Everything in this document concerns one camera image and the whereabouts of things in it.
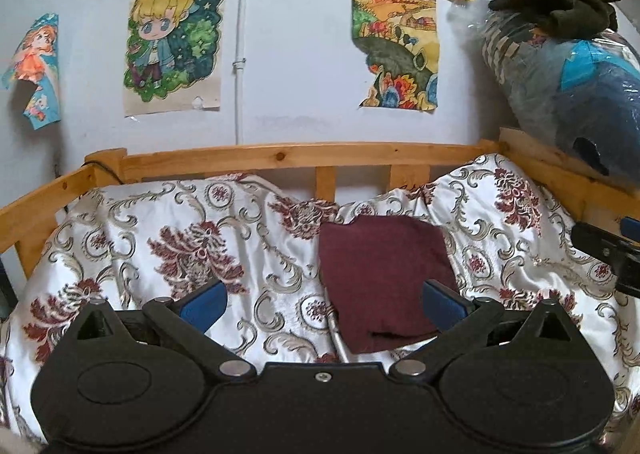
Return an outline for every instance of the children's artwork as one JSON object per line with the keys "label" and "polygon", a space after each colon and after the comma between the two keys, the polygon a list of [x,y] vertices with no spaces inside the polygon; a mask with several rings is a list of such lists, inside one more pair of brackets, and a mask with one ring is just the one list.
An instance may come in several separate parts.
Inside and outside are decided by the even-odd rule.
{"label": "children's artwork", "polygon": [[22,39],[11,66],[2,76],[2,85],[9,88],[16,80],[26,80],[36,85],[36,91],[23,113],[34,129],[60,121],[58,15],[43,15]]}
{"label": "children's artwork", "polygon": [[353,0],[353,42],[376,76],[360,106],[437,107],[436,0]]}
{"label": "children's artwork", "polygon": [[135,0],[129,17],[125,111],[148,114],[220,106],[223,0]]}

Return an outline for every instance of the plastic bag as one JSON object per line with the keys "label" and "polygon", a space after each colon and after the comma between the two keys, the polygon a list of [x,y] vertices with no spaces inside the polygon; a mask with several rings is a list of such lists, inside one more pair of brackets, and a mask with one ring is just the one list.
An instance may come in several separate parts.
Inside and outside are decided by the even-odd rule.
{"label": "plastic bag", "polygon": [[593,40],[558,40],[520,14],[489,12],[477,21],[480,7],[458,8],[456,22],[481,41],[521,128],[605,176],[640,185],[636,50],[610,30]]}

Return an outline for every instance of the wooden crib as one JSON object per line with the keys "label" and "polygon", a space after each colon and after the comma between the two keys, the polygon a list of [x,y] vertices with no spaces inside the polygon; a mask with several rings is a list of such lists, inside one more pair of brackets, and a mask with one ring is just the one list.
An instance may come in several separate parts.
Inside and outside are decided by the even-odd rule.
{"label": "wooden crib", "polygon": [[[95,187],[157,179],[204,178],[229,172],[315,169],[315,197],[333,201],[337,167],[388,166],[388,189],[428,183],[485,153],[500,152],[545,185],[575,220],[616,232],[621,217],[640,219],[640,195],[599,176],[579,161],[545,148],[523,133],[503,130],[499,142],[478,145],[425,143],[314,143],[213,147],[128,155],[124,148],[88,155],[85,164],[0,209],[0,253],[15,246],[27,277],[56,213]],[[617,454],[640,454],[640,419]]]}

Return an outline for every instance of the blue pad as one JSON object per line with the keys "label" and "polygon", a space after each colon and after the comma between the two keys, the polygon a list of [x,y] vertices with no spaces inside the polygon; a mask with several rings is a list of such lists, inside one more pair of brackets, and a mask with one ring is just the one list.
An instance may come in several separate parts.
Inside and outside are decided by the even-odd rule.
{"label": "blue pad", "polygon": [[437,281],[422,284],[422,312],[441,333],[451,329],[473,309],[473,303]]}
{"label": "blue pad", "polygon": [[189,301],[178,315],[201,333],[205,333],[226,310],[226,287],[222,282]]}
{"label": "blue pad", "polygon": [[640,243],[640,221],[631,217],[625,217],[620,221],[620,233],[626,238]]}

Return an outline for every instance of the white wall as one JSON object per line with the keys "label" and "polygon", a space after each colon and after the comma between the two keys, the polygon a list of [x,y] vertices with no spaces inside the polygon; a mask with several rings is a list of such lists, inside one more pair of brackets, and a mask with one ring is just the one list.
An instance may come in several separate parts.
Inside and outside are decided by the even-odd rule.
{"label": "white wall", "polygon": [[[122,73],[131,0],[0,0],[0,69],[30,24],[60,15],[63,121],[33,132],[0,90],[0,206],[46,183],[56,156],[64,171],[85,154],[127,147],[130,153],[234,143],[238,0],[225,0],[220,112],[174,112],[126,119]],[[640,8],[640,0],[633,2]],[[351,0],[248,0],[244,141],[427,141],[474,143],[513,122],[479,55],[468,54],[438,0],[441,41],[439,107],[434,114],[358,109],[372,82],[365,55],[351,42]],[[640,36],[621,31],[640,47]],[[15,257],[2,257],[15,278]]]}

